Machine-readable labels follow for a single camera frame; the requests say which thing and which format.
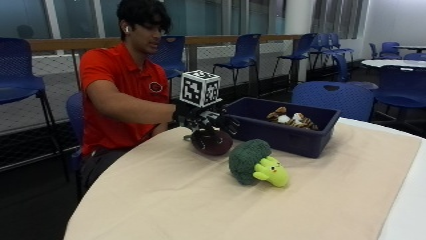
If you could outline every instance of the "chair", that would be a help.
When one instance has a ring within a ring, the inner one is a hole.
[[[165,71],[169,79],[169,96],[171,98],[171,79],[181,76],[186,71],[182,62],[182,54],[185,49],[185,36],[162,36],[158,45],[158,51],[150,55],[147,59],[158,64]]]
[[[311,81],[293,89],[291,103],[341,110],[341,117],[367,122],[374,94],[367,89],[341,82]]]
[[[291,81],[291,69],[293,69],[293,63],[295,61],[299,61],[302,59],[306,59],[309,58],[309,56],[306,56],[306,54],[309,53],[309,50],[310,50],[310,45],[311,45],[311,41],[314,40],[317,34],[315,33],[307,33],[305,34],[299,41],[298,41],[298,46],[297,46],[297,49],[294,51],[294,53],[291,55],[286,55],[286,56],[278,56],[277,57],[277,63],[275,63],[275,68],[274,68],[274,72],[271,74],[271,77],[275,76],[275,71],[277,71],[277,66],[278,66],[278,62],[281,59],[289,59],[291,61],[291,64],[290,64],[290,69],[289,69],[289,81]]]
[[[61,157],[65,177],[68,177],[66,161],[62,149],[56,138],[56,122],[45,93],[45,85],[41,77],[32,73],[32,51],[26,40],[18,38],[0,38],[0,105],[18,102],[34,96],[40,99],[45,126],[53,152],[36,161],[50,156]]]
[[[370,49],[371,49],[371,59],[395,59],[399,60],[400,56],[395,56],[395,55],[383,55],[383,56],[378,56],[378,52],[376,52],[376,47],[374,43],[368,43],[370,45]]]
[[[81,92],[74,93],[66,100],[66,114],[69,118],[70,127],[74,136],[78,141],[78,145],[82,145],[82,134],[84,134],[84,112],[82,112],[82,94]],[[77,198],[82,197],[81,189],[81,148],[70,155],[70,167],[76,175],[76,185],[77,185]]]
[[[376,112],[390,118],[390,121],[375,122],[380,125],[402,124],[416,132],[416,127],[406,122],[408,109],[426,108],[426,69],[402,66],[383,66],[379,68],[379,88],[374,92],[379,103],[399,108],[396,117]]]
[[[379,57],[398,57],[396,59],[402,59],[399,56],[399,51],[395,46],[399,46],[396,42],[383,42],[382,43],[382,51],[379,52]]]
[[[378,86],[374,83],[370,82],[355,82],[355,81],[349,81],[350,80],[350,74],[347,71],[347,63],[346,59],[342,54],[333,54],[331,55],[333,60],[337,64],[337,70],[338,70],[338,82],[347,83],[351,85],[356,85],[359,87],[363,87],[368,90],[374,90],[378,88]]]
[[[341,53],[345,54],[350,53],[350,62],[354,62],[354,50],[351,48],[341,48],[341,43],[339,43],[339,38],[338,38],[338,34],[337,33],[329,33],[330,36],[330,41],[331,41],[331,51],[334,51],[334,53]]]
[[[323,51],[331,49],[330,45],[330,37],[326,33],[317,34],[314,40],[311,41],[310,48],[313,49],[309,51],[309,63],[310,63],[310,70],[315,69],[318,58],[321,60],[321,64],[323,63],[322,54]],[[315,55],[314,64],[311,64],[310,55]]]
[[[426,61],[426,53],[408,53],[403,56],[403,60]]]
[[[227,63],[215,63],[213,65],[213,73],[215,67],[226,68],[231,70],[233,84],[234,84],[234,97],[237,96],[237,78],[238,70],[247,67],[254,67],[255,78],[257,78],[257,95],[259,95],[259,79],[258,79],[258,69],[257,69],[257,47],[261,34],[245,34],[238,36],[235,43],[234,56],[230,58]]]

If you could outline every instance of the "navy blue bin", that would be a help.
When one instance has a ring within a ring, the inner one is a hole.
[[[266,120],[269,113],[278,107],[286,107],[286,115],[302,113],[317,124],[319,131],[301,129]],[[262,139],[271,148],[297,155],[318,158],[326,146],[341,111],[314,108],[255,98],[241,98],[230,103],[226,112],[239,121],[234,139],[247,141]]]

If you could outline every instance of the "green broccoli toy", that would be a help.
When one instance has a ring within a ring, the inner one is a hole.
[[[253,185],[255,179],[275,187],[285,187],[289,174],[279,161],[270,157],[269,144],[259,139],[241,143],[229,154],[229,170],[242,185]]]

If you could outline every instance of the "red shirt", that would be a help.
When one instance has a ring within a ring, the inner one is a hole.
[[[155,125],[124,123],[102,116],[85,94],[86,87],[94,81],[108,80],[120,92],[151,102],[167,103],[167,79],[162,68],[145,60],[142,69],[137,67],[124,43],[84,54],[80,63],[84,92],[82,156],[98,148],[132,148],[149,139]]]

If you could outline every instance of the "yellow plush toy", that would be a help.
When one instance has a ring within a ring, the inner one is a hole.
[[[289,182],[289,174],[277,159],[267,156],[254,165],[253,177],[270,182],[275,187],[285,187]]]

